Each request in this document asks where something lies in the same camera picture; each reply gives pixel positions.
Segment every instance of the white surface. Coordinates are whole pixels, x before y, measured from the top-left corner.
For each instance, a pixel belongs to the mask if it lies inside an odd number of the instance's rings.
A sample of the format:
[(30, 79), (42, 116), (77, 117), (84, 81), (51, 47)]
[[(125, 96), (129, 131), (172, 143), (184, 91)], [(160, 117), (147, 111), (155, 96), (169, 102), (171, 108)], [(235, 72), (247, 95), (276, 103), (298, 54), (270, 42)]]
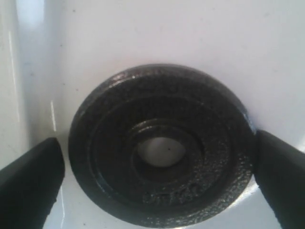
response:
[[(140, 228), (93, 204), (67, 160), (79, 105), (129, 67), (176, 63), (209, 73), (242, 100), (257, 127), (305, 150), (304, 1), (17, 0), (18, 17), (12, 5), (0, 0), (1, 166), (27, 143), (59, 138), (66, 177), (46, 229)], [(280, 228), (257, 186), (247, 192), (190, 228)]]

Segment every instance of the center hole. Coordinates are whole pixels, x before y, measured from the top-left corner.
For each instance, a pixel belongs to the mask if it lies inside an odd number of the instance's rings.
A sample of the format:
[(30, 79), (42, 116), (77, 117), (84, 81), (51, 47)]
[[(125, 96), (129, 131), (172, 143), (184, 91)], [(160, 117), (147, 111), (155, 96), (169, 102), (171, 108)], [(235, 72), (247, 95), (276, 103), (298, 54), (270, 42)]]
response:
[(143, 161), (154, 167), (170, 167), (185, 155), (182, 144), (172, 138), (155, 137), (138, 146), (138, 154)]

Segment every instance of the textured black surface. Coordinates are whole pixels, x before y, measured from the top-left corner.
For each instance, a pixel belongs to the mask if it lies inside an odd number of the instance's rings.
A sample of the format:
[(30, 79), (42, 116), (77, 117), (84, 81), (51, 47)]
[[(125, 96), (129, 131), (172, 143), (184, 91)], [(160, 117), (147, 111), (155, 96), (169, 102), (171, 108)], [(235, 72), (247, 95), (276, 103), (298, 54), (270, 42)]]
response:
[(64, 177), (56, 138), (48, 138), (0, 171), (0, 228), (42, 229)]
[[(161, 136), (187, 153), (156, 170), (135, 149)], [(221, 83), (186, 67), (148, 65), (113, 76), (86, 98), (71, 126), (69, 158), (102, 209), (133, 224), (170, 228), (206, 220), (241, 194), (255, 140), (246, 110)]]
[(305, 154), (258, 131), (255, 179), (284, 229), (305, 228)]

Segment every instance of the black weight plate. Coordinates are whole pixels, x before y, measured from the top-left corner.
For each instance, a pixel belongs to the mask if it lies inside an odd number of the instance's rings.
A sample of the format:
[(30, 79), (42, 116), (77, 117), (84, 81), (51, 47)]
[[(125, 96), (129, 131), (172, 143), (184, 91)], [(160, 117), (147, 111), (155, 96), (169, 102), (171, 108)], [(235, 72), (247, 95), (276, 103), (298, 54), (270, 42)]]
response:
[[(148, 165), (139, 143), (169, 137), (186, 154), (167, 168)], [(181, 227), (226, 209), (252, 176), (255, 129), (238, 98), (194, 69), (147, 65), (99, 85), (76, 113), (72, 170), (99, 207), (127, 222)]]

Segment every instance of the cast iron weight plate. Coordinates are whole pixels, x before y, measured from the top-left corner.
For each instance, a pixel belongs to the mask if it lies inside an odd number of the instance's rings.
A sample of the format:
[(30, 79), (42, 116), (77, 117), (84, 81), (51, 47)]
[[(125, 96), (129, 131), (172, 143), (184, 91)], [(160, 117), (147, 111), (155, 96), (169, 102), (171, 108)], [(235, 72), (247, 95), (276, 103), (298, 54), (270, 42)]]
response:
[[(168, 137), (186, 154), (156, 168), (137, 154)], [(226, 209), (247, 186), (255, 129), (238, 98), (207, 74), (146, 65), (100, 84), (77, 111), (69, 136), (72, 170), (106, 212), (152, 228), (199, 223)]]

